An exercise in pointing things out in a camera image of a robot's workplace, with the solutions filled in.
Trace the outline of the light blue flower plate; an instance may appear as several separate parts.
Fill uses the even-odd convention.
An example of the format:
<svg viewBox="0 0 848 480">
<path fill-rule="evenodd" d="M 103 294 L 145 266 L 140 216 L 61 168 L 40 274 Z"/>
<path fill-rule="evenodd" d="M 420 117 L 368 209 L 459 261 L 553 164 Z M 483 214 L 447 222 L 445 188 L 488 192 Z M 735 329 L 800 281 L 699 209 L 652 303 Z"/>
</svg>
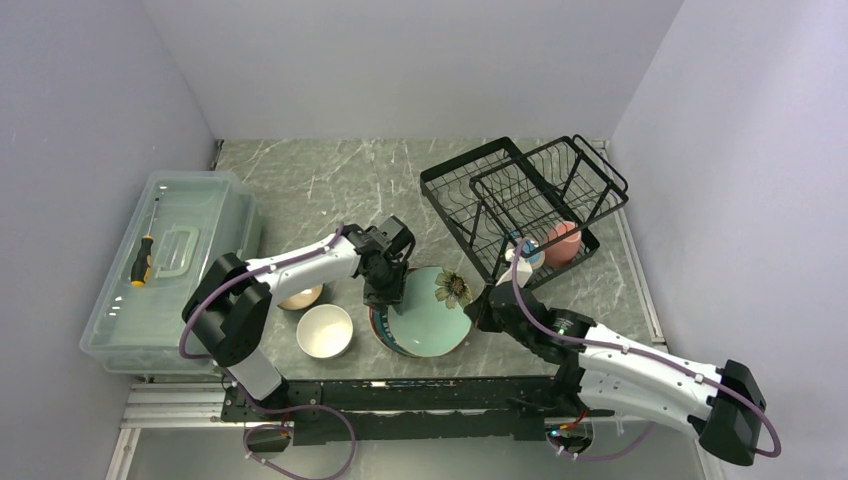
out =
<svg viewBox="0 0 848 480">
<path fill-rule="evenodd" d="M 400 305 L 383 315 L 380 326 L 386 340 L 403 354 L 435 358 L 457 348 L 471 330 L 464 308 L 473 300 L 469 284 L 446 267 L 411 271 Z"/>
</svg>

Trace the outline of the pink mug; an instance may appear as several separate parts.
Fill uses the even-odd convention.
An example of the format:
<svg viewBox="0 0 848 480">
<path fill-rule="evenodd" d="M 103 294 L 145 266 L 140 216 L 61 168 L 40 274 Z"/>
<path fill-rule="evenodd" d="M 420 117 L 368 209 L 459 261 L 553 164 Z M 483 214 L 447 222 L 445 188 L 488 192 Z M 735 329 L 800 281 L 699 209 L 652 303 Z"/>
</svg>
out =
<svg viewBox="0 0 848 480">
<path fill-rule="evenodd" d="M 544 264 L 551 268 L 562 268 L 579 253 L 582 232 L 574 222 L 560 222 L 549 230 L 547 242 L 550 242 L 550 245 L 545 249 Z"/>
</svg>

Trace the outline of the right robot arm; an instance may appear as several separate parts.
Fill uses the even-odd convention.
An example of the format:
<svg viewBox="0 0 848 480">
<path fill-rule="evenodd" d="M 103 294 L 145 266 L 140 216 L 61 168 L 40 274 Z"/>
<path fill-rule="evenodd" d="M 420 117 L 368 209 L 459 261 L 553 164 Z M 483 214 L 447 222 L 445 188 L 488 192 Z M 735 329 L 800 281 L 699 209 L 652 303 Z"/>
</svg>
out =
<svg viewBox="0 0 848 480">
<path fill-rule="evenodd" d="M 564 415 L 608 410 L 641 417 L 695 439 L 714 457 L 750 466 L 771 426 L 747 365 L 676 357 L 625 338 L 578 312 L 547 307 L 504 283 L 463 309 L 484 332 L 504 333 L 558 370 L 550 389 Z"/>
</svg>

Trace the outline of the blue mug orange inside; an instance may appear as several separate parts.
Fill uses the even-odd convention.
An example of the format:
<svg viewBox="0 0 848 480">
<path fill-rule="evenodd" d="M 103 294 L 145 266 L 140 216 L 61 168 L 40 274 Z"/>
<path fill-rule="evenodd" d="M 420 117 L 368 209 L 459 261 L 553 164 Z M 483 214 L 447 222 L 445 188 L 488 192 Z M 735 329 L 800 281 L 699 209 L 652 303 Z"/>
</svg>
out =
<svg viewBox="0 0 848 480">
<path fill-rule="evenodd" d="M 535 239 L 524 237 L 518 231 L 510 232 L 509 239 L 514 240 L 515 242 L 518 242 L 519 240 L 524 241 L 522 252 L 532 252 L 532 255 L 526 257 L 525 260 L 529 263 L 533 271 L 539 270 L 544 265 L 545 252 L 543 250 L 538 251 L 539 244 Z"/>
</svg>

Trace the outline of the white bowl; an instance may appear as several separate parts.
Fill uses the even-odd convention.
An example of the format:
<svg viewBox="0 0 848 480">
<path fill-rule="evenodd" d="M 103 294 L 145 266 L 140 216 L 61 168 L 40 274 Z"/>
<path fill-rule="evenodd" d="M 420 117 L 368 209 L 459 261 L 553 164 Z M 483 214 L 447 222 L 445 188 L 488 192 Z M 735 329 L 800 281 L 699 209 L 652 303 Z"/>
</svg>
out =
<svg viewBox="0 0 848 480">
<path fill-rule="evenodd" d="M 309 309 L 298 322 L 296 340 L 300 349 L 314 359 L 342 355 L 353 339 L 353 321 L 343 308 L 324 304 Z"/>
</svg>

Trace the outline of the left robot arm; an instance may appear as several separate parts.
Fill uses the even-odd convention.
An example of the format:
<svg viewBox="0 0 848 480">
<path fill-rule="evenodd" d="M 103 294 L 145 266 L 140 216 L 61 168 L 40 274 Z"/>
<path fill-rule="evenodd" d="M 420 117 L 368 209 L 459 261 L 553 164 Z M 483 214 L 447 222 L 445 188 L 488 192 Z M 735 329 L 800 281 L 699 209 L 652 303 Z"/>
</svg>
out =
<svg viewBox="0 0 848 480">
<path fill-rule="evenodd" d="M 224 254 L 184 306 L 179 353 L 192 358 L 186 343 L 195 337 L 204 349 L 199 358 L 211 359 L 234 380 L 258 417 L 275 419 L 288 405 L 289 383 L 260 349 L 271 308 L 308 287 L 360 277 L 364 304 L 386 312 L 402 302 L 415 244 L 412 231 L 391 216 L 379 226 L 341 225 L 311 245 L 272 257 Z"/>
</svg>

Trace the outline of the white plate teal lettered rim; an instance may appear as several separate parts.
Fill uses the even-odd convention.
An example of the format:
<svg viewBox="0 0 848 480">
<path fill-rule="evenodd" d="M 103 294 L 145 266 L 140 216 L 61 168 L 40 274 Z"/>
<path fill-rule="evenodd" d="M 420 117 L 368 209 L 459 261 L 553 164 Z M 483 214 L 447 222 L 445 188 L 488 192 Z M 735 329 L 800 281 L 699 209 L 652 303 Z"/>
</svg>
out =
<svg viewBox="0 0 848 480">
<path fill-rule="evenodd" d="M 404 349 L 397 343 L 396 336 L 391 332 L 389 325 L 390 318 L 399 318 L 401 313 L 395 308 L 390 307 L 387 312 L 368 308 L 368 317 L 372 332 L 375 337 L 388 349 L 405 357 L 418 358 L 408 350 Z"/>
</svg>

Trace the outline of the black wire dish rack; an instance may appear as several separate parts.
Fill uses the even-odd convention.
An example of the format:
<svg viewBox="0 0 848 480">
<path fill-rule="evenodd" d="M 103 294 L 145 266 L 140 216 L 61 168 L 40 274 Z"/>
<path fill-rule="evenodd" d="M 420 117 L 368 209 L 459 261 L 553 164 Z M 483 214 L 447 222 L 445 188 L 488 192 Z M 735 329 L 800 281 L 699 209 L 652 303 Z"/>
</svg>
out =
<svg viewBox="0 0 848 480">
<path fill-rule="evenodd" d="M 628 181 L 578 134 L 527 152 L 501 137 L 423 171 L 420 186 L 488 285 L 507 270 L 504 255 L 517 243 L 510 232 L 535 239 L 545 252 L 552 227 L 576 223 L 582 232 L 576 258 L 562 268 L 543 265 L 530 289 L 591 258 L 600 247 L 597 222 L 629 200 Z"/>
</svg>

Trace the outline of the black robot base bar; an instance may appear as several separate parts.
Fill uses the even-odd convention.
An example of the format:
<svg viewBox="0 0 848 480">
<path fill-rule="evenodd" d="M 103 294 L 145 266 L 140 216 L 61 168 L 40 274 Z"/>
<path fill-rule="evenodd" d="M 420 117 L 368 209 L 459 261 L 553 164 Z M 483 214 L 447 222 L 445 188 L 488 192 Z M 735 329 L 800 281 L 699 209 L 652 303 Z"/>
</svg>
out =
<svg viewBox="0 0 848 480">
<path fill-rule="evenodd" d="M 251 407 L 226 389 L 221 419 L 284 421 L 296 446 L 342 441 L 508 437 L 542 441 L 548 429 L 586 414 L 550 376 L 386 380 L 292 380 L 286 396 Z"/>
</svg>

